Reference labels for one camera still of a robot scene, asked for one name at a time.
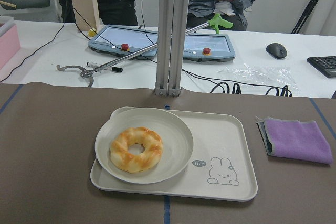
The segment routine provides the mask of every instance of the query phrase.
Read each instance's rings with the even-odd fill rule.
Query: black stand
[[[307,7],[304,9],[299,21],[296,23],[293,31],[291,32],[292,34],[298,34],[300,29],[303,27],[305,24],[306,20],[308,19],[309,15],[311,12],[314,10],[318,0],[310,0],[308,3]]]

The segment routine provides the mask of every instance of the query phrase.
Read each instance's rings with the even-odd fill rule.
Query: white table
[[[10,71],[37,48],[52,40],[61,28],[61,23],[21,22],[15,21],[21,50],[0,69],[0,80],[8,76]],[[200,33],[214,33],[213,30],[202,30]],[[236,52],[236,58],[229,62],[194,62],[183,61],[183,69],[201,76],[233,79],[256,84],[271,84],[283,87],[286,83],[272,82],[267,76],[275,76],[279,70],[288,71],[290,89],[294,96],[330,98],[336,91],[336,78],[326,78],[318,70],[306,62],[308,57],[336,55],[336,37],[292,35],[274,33],[256,33],[226,31]],[[275,59],[265,51],[268,44],[283,44],[288,55],[285,59]],[[21,67],[3,83],[26,84],[43,82],[56,86],[86,87],[88,81],[79,76],[76,69],[60,72],[56,65],[80,65],[87,62],[99,64],[115,59],[110,54],[98,54],[87,47],[88,40],[77,31],[74,24],[65,24],[55,41],[28,58]],[[156,64],[148,60],[128,60],[117,65],[123,73],[102,71],[93,75],[93,87],[100,88],[150,88],[156,81]],[[246,75],[249,70],[257,73],[266,72],[266,76],[257,79],[256,75]],[[181,87],[195,92],[210,92],[213,83],[189,77],[182,73]],[[244,94],[265,94],[268,88],[242,86]]]

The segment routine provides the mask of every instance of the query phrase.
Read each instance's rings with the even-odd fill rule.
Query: towel
[[[266,118],[258,123],[267,154],[331,164],[330,145],[315,121]]]

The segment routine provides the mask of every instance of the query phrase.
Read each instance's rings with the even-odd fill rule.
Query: bunny drawing
[[[211,159],[211,169],[209,171],[210,184],[233,185],[238,186],[237,174],[228,158],[213,157]]]

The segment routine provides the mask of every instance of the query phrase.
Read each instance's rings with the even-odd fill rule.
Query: wooden stick
[[[8,2],[5,2],[5,1],[1,1],[1,0],[0,0],[0,4],[8,5],[8,6],[10,6],[10,7],[16,8],[16,5],[11,4],[11,3],[8,3]]]

